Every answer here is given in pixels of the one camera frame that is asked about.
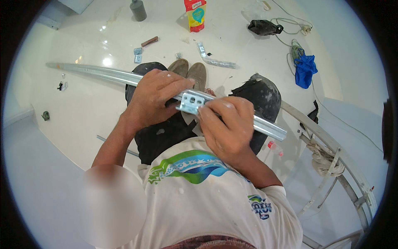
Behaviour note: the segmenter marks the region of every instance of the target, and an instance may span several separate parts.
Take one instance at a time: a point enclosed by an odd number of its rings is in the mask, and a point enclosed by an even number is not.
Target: white t-shirt
[[[204,137],[189,138],[140,165],[147,215],[122,249],[159,249],[203,235],[228,235],[256,248],[300,248],[302,228],[285,189],[261,190],[224,164]]]

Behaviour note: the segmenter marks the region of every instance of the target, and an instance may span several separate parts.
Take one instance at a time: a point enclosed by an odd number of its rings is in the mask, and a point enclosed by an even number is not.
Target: wooden stick
[[[149,45],[149,44],[151,44],[151,43],[154,43],[154,42],[156,42],[156,41],[158,41],[158,40],[159,40],[159,37],[155,36],[154,38],[149,39],[148,41],[145,41],[145,42],[141,43],[141,46],[142,46],[142,47],[145,47],[146,45]]]

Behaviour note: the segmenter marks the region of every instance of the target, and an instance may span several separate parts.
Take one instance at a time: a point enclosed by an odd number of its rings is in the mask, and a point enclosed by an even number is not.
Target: yellow package
[[[199,32],[205,27],[205,0],[184,0],[190,32]]]

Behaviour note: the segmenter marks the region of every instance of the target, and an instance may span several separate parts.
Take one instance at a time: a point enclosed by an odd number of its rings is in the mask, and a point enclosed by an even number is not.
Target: white tile floor
[[[188,32],[182,0],[146,0],[148,17],[143,22],[133,18],[130,2],[94,0],[82,15],[67,17],[57,31],[35,24],[11,77],[10,89],[18,102],[33,105],[40,130],[84,170],[91,166],[102,144],[96,135],[107,137],[126,108],[124,86],[76,73],[66,73],[63,80],[63,72],[46,68],[46,62],[91,64],[131,71],[136,66],[133,49],[158,36],[159,42],[143,49],[143,63],[158,61],[168,66],[175,60],[175,53],[181,52],[183,58],[193,64],[201,61],[194,40],[202,41],[215,59],[238,64],[237,69],[206,64],[207,87],[214,89],[218,96],[228,95],[231,89],[242,85],[257,72],[276,84],[284,101],[303,113],[313,110],[312,87],[307,90],[298,87],[287,66],[289,48],[274,36],[261,37],[247,30],[248,22],[241,10],[248,1],[209,0],[205,28],[192,34]],[[281,4],[292,14],[306,18],[294,0]],[[286,17],[279,7],[272,2],[270,5],[272,10],[268,19]],[[341,99],[339,82],[323,77],[332,75],[336,78],[336,74],[332,67],[328,67],[330,59],[316,29],[307,37],[301,34],[281,34],[280,37],[288,43],[293,38],[298,39],[308,55],[317,51],[317,67],[325,69],[314,76],[317,95]],[[61,80],[68,83],[63,92],[56,90]],[[40,116],[43,111],[50,113],[50,121],[43,121]],[[281,111],[277,123],[288,130],[285,141],[279,143],[284,156],[277,158],[264,146],[258,157],[284,181],[304,145],[298,139],[297,130],[301,129],[298,121]],[[137,151],[135,142],[129,148]],[[139,160],[132,158],[128,163],[137,165]]]

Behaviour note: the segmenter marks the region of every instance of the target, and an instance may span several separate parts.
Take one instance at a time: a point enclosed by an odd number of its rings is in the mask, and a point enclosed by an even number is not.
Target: brown shoe
[[[195,85],[192,87],[192,89],[196,91],[205,91],[205,86],[206,86],[206,67],[203,63],[196,62],[191,66],[191,68],[188,70],[188,74],[186,78],[192,78],[196,81]]]
[[[168,71],[172,71],[184,78],[187,77],[188,74],[188,61],[185,59],[178,59],[176,61],[174,61],[168,68]]]

